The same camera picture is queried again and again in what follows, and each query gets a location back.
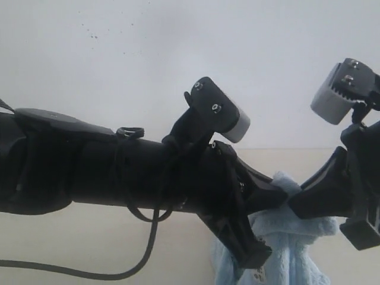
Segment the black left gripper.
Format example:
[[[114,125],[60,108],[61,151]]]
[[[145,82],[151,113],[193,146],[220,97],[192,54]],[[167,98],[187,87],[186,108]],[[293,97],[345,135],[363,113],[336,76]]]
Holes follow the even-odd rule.
[[[240,268],[257,269],[272,249],[251,229],[248,214],[280,207],[288,194],[237,156],[230,144],[192,146],[173,167],[173,210],[192,213],[229,250]]]

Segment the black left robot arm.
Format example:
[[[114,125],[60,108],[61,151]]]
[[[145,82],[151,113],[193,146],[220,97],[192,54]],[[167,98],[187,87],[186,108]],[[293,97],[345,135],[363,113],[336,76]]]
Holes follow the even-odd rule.
[[[1,211],[42,215],[72,202],[126,207],[159,222],[194,213],[243,268],[271,255],[248,216],[278,208],[287,194],[240,160],[230,145],[211,142],[215,127],[189,102],[162,142],[142,128],[117,131],[40,109],[1,103]]]

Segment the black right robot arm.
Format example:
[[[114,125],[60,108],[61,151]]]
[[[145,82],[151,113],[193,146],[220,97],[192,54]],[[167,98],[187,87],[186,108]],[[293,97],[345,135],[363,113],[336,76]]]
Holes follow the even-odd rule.
[[[341,142],[288,205],[301,219],[344,217],[340,232],[362,251],[379,246],[379,123],[353,123]]]

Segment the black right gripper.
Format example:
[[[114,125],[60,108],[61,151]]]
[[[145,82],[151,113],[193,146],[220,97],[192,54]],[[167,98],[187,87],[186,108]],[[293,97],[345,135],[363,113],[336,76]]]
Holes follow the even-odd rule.
[[[379,123],[353,123],[341,142],[288,206],[300,219],[352,215],[340,232],[362,251],[379,246]]]

